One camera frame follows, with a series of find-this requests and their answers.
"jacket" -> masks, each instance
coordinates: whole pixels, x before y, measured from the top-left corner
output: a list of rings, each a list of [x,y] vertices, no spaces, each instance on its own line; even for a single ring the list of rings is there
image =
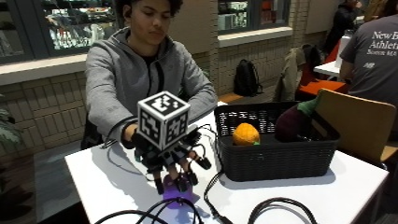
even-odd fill
[[[303,47],[291,49],[285,57],[285,66],[275,87],[275,102],[295,101],[303,76],[301,65],[307,63]]]
[[[124,126],[138,120],[138,102],[148,96],[161,91],[179,95],[184,87],[191,96],[191,121],[212,111],[219,101],[213,85],[181,43],[167,37],[156,61],[147,66],[128,47],[128,36],[130,28],[124,28],[108,40],[95,42],[86,60],[88,120],[102,135],[119,141]]]
[[[345,35],[345,30],[356,28],[354,21],[358,16],[358,8],[350,8],[345,4],[339,6],[337,12],[333,17],[333,28],[328,34],[324,50],[331,54],[339,40]]]

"wire basket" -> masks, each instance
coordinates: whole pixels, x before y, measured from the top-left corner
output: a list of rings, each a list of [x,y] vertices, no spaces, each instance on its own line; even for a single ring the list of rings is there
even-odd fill
[[[308,141],[283,143],[275,139],[277,118],[296,104],[281,102],[216,108],[220,156],[225,174],[233,181],[301,178],[328,172],[340,134],[317,113],[313,113],[307,131]],[[243,122],[257,128],[260,145],[233,145],[233,132]]]

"white table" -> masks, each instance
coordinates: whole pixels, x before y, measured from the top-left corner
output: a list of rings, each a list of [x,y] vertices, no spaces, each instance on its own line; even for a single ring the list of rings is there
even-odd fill
[[[199,121],[199,125],[205,123],[213,124],[215,128],[213,115]],[[195,204],[205,223],[219,223],[213,220],[211,209],[203,200],[203,193],[219,170],[219,163],[208,137],[203,136],[200,141],[207,146],[207,156],[213,167],[205,171],[192,163],[199,175]],[[134,150],[123,149],[118,144],[111,149],[95,147],[67,156],[67,165],[91,223],[122,210],[147,211],[161,200],[155,185],[147,182],[142,174],[146,173],[146,168],[135,162]],[[256,205],[273,197],[288,197],[304,203],[313,211],[319,223],[347,224],[356,220],[386,176],[385,170],[336,151],[325,176],[233,182],[224,175],[209,192],[209,200],[235,224],[248,223]],[[288,204],[283,206],[268,210],[256,223],[311,223],[300,208]],[[171,224],[192,223],[193,212],[188,207],[180,210],[165,209],[161,218]],[[136,223],[139,219],[138,215],[123,215],[106,223]]]
[[[324,63],[323,65],[317,66],[313,71],[332,77],[340,77],[340,67],[336,67],[336,61],[331,63]]]

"robotic hand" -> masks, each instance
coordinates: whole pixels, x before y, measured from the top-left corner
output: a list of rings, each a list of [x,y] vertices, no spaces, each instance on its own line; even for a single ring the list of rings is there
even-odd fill
[[[209,162],[208,158],[203,158],[197,151],[193,150],[199,140],[200,132],[197,126],[191,129],[188,134],[176,144],[164,150],[160,150],[157,147],[155,147],[153,144],[140,135],[140,133],[134,134],[132,142],[136,146],[136,160],[143,163],[148,169],[147,172],[153,175],[159,194],[164,194],[161,182],[163,166],[167,168],[180,192],[188,190],[187,181],[184,178],[188,179],[188,182],[192,186],[196,186],[199,183],[199,178],[191,169],[191,161],[188,161],[188,158],[195,161],[203,169],[211,169],[212,163]],[[177,171],[176,163],[183,168],[184,173]]]

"person in gray shirt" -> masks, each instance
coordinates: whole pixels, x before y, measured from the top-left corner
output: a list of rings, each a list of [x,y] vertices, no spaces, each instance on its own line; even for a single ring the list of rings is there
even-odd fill
[[[349,95],[398,108],[398,0],[388,0],[381,18],[360,27],[340,57],[340,77],[352,78]]]
[[[185,46],[168,36],[181,0],[120,0],[126,28],[94,43],[86,60],[88,120],[124,144],[138,128],[138,102],[161,91],[191,96],[189,118],[217,106],[212,82]]]

